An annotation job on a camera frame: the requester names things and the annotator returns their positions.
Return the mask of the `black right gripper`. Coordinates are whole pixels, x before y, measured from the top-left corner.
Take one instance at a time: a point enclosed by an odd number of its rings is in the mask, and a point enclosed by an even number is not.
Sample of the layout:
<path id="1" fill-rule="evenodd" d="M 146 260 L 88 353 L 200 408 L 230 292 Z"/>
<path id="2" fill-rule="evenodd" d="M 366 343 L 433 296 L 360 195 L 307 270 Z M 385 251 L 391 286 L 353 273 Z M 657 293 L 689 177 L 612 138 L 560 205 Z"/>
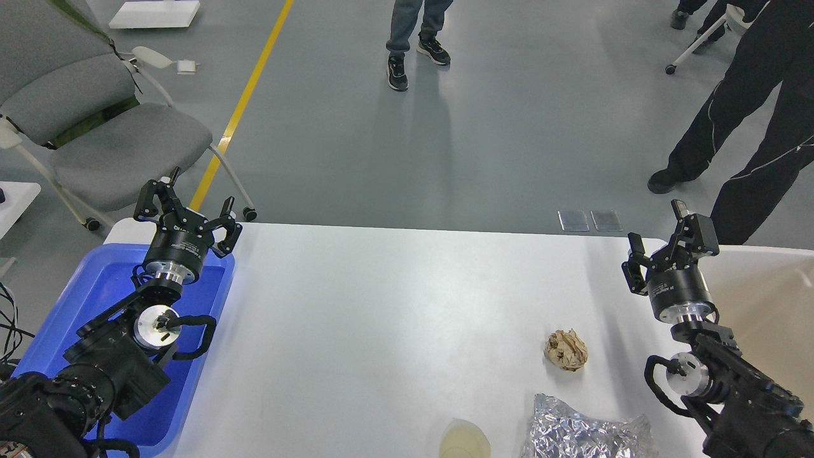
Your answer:
<path id="1" fill-rule="evenodd" d="M 628 289 L 640 296 L 648 296 L 653 316 L 664 324 L 678 324 L 684 318 L 704 320 L 717 313 L 707 282 L 698 261 L 720 254 L 712 220 L 697 212 L 690 212 L 683 200 L 671 201 L 677 226 L 670 240 L 661 249 L 661 255 L 651 259 L 645 254 L 642 236 L 627 234 L 628 260 L 621 268 Z M 649 268 L 646 278 L 642 267 Z"/>

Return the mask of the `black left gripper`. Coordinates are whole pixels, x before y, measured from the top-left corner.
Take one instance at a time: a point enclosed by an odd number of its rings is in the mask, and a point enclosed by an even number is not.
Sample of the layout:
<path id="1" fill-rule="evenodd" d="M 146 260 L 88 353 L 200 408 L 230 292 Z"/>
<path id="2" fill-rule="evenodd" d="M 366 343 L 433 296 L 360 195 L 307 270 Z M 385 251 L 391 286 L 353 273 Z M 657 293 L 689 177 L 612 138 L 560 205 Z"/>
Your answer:
<path id="1" fill-rule="evenodd" d="M 231 215 L 235 197 L 224 201 L 215 219 L 207 220 L 198 212 L 185 214 L 185 205 L 174 190 L 180 174 L 180 168 L 175 167 L 169 177 L 145 183 L 137 198 L 134 220 L 152 221 L 157 227 L 142 264 L 144 271 L 154 277 L 169 274 L 178 284 L 191 284 L 200 278 L 209 249 L 218 258 L 233 253 L 242 225 Z M 220 228 L 226 230 L 226 235 L 216 241 L 215 231 Z"/>

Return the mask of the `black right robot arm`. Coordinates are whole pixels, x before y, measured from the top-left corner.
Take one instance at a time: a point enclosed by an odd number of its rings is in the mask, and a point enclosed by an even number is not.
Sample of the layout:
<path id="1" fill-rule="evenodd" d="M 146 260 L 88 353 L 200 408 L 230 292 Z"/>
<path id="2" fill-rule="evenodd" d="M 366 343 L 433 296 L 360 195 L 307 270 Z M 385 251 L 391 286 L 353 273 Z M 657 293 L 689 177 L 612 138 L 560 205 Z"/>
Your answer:
<path id="1" fill-rule="evenodd" d="M 647 254 L 642 237 L 631 232 L 621 266 L 628 289 L 649 299 L 674 341 L 690 346 L 672 357 L 649 356 L 648 388 L 667 409 L 698 423 L 710 457 L 811 457 L 812 423 L 800 418 L 803 401 L 744 360 L 733 330 L 719 323 L 698 266 L 720 252 L 712 220 L 681 200 L 671 206 L 677 226 L 668 243 Z"/>

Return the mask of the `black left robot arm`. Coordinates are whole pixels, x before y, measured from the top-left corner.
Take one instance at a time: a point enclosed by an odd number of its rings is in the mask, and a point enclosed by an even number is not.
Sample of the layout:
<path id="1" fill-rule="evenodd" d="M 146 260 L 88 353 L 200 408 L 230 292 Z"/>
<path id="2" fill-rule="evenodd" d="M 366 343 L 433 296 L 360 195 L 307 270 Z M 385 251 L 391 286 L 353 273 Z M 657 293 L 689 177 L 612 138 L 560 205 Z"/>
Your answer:
<path id="1" fill-rule="evenodd" d="M 216 319 L 174 310 L 183 287 L 195 283 L 207 253 L 233 252 L 242 225 L 228 197 L 210 219 L 186 207 L 174 186 L 180 173 L 149 180 L 134 209 L 155 224 L 144 261 L 134 267 L 134 292 L 84 324 L 54 377 L 24 372 L 2 384 L 3 457 L 139 457 L 130 440 L 106 438 L 114 415 L 128 419 L 170 383 L 165 366 L 192 361 L 210 348 Z"/>

